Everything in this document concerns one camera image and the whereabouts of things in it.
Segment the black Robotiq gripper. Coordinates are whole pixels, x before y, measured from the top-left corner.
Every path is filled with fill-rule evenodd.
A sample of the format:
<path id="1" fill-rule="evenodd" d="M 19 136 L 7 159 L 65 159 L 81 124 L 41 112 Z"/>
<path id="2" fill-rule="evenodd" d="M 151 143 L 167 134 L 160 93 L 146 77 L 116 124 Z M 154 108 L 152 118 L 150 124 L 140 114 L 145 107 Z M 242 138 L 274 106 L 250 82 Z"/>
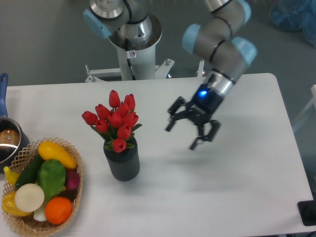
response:
<path id="1" fill-rule="evenodd" d="M 206 83 L 201 84 L 189 102 L 179 96 L 169 107 L 167 110 L 170 114 L 169 124 L 165 130 L 170 132 L 176 121 L 188 119 L 197 126 L 198 133 L 198 136 L 189 147 L 190 150 L 194 150 L 199 141 L 212 142 L 221 126 L 221 123 L 216 119 L 212 119 L 212 116 L 223 100 L 223 95 L 216 88 Z M 210 130 L 206 134 L 204 133 L 205 124 L 210 125 Z"/>

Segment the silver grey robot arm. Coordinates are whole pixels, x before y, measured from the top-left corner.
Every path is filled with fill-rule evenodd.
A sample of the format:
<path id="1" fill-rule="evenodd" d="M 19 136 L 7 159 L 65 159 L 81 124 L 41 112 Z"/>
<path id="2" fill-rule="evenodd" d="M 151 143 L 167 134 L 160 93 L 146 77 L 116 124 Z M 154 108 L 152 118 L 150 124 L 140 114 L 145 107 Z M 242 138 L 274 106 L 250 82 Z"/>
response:
<path id="1" fill-rule="evenodd" d="M 87 26 L 116 47 L 123 80 L 154 79 L 156 44 L 162 35 L 160 21 L 148 11 L 145 0 L 92 0 L 83 12 Z M 176 121 L 190 120 L 198 130 L 191 145 L 212 141 L 220 123 L 212 118 L 232 87 L 257 55 L 250 41 L 235 33 L 251 16 L 243 0 L 207 0 L 212 19 L 204 26 L 190 25 L 182 37 L 182 47 L 212 65 L 210 76 L 190 101 L 179 97 L 168 109 L 170 131 Z"/>

